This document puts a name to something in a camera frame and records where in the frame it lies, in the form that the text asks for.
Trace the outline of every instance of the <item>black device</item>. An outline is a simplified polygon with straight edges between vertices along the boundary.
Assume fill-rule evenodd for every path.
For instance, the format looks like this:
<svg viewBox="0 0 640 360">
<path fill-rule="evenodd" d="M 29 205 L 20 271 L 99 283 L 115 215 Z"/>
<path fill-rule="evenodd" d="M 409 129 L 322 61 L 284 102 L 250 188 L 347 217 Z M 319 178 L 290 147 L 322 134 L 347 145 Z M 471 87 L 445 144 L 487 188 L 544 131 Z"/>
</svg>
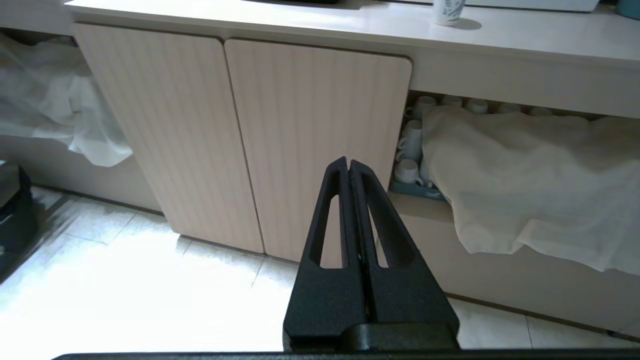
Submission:
<svg viewBox="0 0 640 360">
<path fill-rule="evenodd" d="M 320 267 L 339 196 L 340 269 Z M 378 265 L 374 225 L 389 265 Z M 640 349 L 460 350 L 458 318 L 374 172 L 326 169 L 283 324 L 285 352 L 69 354 L 57 360 L 640 359 Z"/>
</svg>

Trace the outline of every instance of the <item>floor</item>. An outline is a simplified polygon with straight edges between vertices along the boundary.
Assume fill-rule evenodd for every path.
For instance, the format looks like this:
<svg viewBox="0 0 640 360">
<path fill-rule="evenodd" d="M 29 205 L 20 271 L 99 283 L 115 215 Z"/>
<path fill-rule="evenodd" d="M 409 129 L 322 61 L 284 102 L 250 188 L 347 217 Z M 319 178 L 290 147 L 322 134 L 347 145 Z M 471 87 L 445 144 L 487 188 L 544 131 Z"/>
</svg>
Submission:
<svg viewBox="0 0 640 360">
<path fill-rule="evenodd" d="M 41 246 L 0 286 L 0 358 L 282 350 L 296 264 L 185 239 L 157 215 L 33 194 Z M 463 348 L 640 347 L 450 301 Z"/>
</svg>

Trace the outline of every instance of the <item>countertop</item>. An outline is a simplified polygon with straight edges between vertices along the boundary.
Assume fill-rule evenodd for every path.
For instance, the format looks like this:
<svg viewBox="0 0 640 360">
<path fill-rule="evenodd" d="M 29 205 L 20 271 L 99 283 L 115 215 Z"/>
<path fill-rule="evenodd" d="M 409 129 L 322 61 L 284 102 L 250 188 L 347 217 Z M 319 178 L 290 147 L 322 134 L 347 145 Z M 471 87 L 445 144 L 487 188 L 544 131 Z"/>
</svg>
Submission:
<svg viewBox="0 0 640 360">
<path fill-rule="evenodd" d="M 609 6 L 593 13 L 465 7 L 455 28 L 430 23 L 431 6 L 347 0 L 334 6 L 251 0 L 73 0 L 72 12 L 495 53 L 535 52 L 593 63 L 640 60 L 640 21 Z"/>
</svg>

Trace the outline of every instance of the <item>striped cabinet door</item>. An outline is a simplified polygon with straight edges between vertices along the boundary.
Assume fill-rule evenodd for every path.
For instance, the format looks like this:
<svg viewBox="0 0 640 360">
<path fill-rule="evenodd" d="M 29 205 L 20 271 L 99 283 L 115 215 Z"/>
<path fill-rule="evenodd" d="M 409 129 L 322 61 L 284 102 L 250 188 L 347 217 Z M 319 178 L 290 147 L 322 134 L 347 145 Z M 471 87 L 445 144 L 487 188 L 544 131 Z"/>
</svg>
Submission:
<svg viewBox="0 0 640 360">
<path fill-rule="evenodd" d="M 388 186 L 412 65 L 249 40 L 225 49 L 265 251 L 299 261 L 329 163 L 359 160 Z M 332 205 L 323 267 L 340 267 L 337 214 Z"/>
<path fill-rule="evenodd" d="M 172 229 L 264 252 L 222 43 L 73 29 Z"/>
</svg>

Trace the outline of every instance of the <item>white cloth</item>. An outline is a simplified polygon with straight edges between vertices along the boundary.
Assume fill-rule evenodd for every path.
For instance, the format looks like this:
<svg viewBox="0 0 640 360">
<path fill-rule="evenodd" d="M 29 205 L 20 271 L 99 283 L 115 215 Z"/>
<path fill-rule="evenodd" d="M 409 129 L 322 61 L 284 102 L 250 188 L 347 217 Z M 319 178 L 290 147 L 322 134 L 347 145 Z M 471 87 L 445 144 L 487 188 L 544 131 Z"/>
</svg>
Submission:
<svg viewBox="0 0 640 360">
<path fill-rule="evenodd" d="M 439 106 L 424 117 L 423 152 L 469 252 L 528 245 L 640 275 L 640 120 Z"/>
<path fill-rule="evenodd" d="M 0 135 L 53 138 L 98 166 L 131 154 L 80 49 L 0 34 Z"/>
</svg>

